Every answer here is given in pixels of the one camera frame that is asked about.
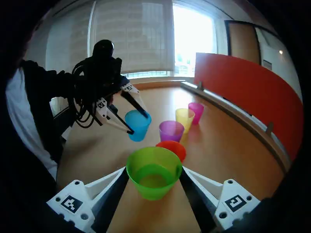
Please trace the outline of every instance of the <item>pink cup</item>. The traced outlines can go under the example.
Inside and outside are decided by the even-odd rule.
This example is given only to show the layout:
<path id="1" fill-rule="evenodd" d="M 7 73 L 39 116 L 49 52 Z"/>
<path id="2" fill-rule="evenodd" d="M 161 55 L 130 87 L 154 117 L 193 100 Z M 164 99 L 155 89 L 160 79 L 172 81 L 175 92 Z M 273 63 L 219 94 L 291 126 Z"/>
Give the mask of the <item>pink cup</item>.
<path id="1" fill-rule="evenodd" d="M 194 116 L 192 124 L 197 125 L 199 123 L 199 120 L 201 119 L 202 114 L 203 114 L 204 106 L 200 103 L 190 103 L 188 105 L 188 108 L 191 109 L 192 111 L 194 111 L 194 113 L 196 114 Z"/>

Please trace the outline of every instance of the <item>cup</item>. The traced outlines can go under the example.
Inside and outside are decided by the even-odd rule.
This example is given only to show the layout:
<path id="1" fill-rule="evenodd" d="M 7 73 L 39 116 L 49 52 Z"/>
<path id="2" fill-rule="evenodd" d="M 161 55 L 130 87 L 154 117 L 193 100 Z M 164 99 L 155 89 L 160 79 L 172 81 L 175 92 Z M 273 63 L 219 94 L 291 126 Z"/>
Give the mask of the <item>cup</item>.
<path id="1" fill-rule="evenodd" d="M 191 109 L 179 108 L 176 110 L 176 121 L 180 122 L 185 127 L 184 134 L 188 133 L 194 116 L 195 113 Z"/>
<path id="2" fill-rule="evenodd" d="M 179 179 L 182 163 L 168 149 L 146 147 L 128 157 L 126 172 L 143 198 L 159 200 Z"/>
<path id="3" fill-rule="evenodd" d="M 125 115 L 125 122 L 134 130 L 134 134 L 129 134 L 129 137 L 134 142 L 142 141 L 147 133 L 151 123 L 151 116 L 147 113 L 148 118 L 145 118 L 139 111 L 132 110 Z"/>
<path id="4" fill-rule="evenodd" d="M 186 158 L 186 149 L 183 145 L 176 141 L 163 141 L 158 143 L 156 146 L 172 151 L 175 155 L 178 156 L 181 162 L 183 162 Z"/>
<path id="5" fill-rule="evenodd" d="M 173 120 L 167 120 L 160 124 L 160 139 L 163 141 L 179 142 L 185 130 L 183 125 Z"/>
<path id="6" fill-rule="evenodd" d="M 192 121 L 193 125 L 197 125 L 199 123 L 199 120 L 201 119 L 201 116 L 203 114 L 204 106 L 200 103 L 190 103 L 188 105 L 188 108 L 194 111 L 195 116 Z"/>

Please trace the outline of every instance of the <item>red wall panel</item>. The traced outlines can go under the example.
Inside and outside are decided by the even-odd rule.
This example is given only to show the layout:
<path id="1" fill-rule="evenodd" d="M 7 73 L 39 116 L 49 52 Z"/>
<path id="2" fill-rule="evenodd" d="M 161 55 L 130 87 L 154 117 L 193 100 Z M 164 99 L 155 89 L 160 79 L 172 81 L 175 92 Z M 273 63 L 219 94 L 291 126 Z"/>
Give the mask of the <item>red wall panel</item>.
<path id="1" fill-rule="evenodd" d="M 225 97 L 254 115 L 273 132 L 293 160 L 303 134 L 303 105 L 281 77 L 255 63 L 219 54 L 196 55 L 194 83 Z"/>

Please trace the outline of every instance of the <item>table surface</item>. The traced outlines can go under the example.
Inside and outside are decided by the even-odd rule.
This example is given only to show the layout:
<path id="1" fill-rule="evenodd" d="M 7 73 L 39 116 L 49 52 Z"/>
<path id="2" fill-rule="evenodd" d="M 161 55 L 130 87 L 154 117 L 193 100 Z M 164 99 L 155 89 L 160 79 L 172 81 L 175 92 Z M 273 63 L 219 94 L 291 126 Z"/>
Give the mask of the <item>table surface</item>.
<path id="1" fill-rule="evenodd" d="M 272 196 L 283 173 L 268 149 L 246 128 L 206 100 L 180 87 L 141 90 L 152 116 L 142 142 L 109 125 L 94 123 L 89 129 L 74 124 L 58 170 L 58 188 L 78 179 L 85 184 L 108 175 L 126 164 L 135 150 L 160 141 L 159 124 L 175 120 L 177 108 L 200 102 L 205 110 L 199 125 L 192 126 L 181 143 L 187 150 L 183 165 L 223 183 L 235 179 L 258 199 Z M 116 95 L 114 104 L 124 117 L 133 107 Z M 129 180 L 108 232 L 200 232 L 179 181 L 161 200 L 144 200 Z"/>

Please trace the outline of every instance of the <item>window blind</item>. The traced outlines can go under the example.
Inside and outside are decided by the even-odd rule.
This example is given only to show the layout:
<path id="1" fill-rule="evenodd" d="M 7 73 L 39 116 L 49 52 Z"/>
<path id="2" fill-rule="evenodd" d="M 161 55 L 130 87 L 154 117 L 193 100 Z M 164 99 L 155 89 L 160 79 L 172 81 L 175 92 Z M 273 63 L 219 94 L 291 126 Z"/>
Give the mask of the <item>window blind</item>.
<path id="1" fill-rule="evenodd" d="M 122 73 L 174 70 L 173 7 L 169 0 L 97 1 L 90 35 L 114 43 Z"/>
<path id="2" fill-rule="evenodd" d="M 87 57 L 87 31 L 93 3 L 88 3 L 54 20 L 47 40 L 46 70 L 65 70 Z"/>

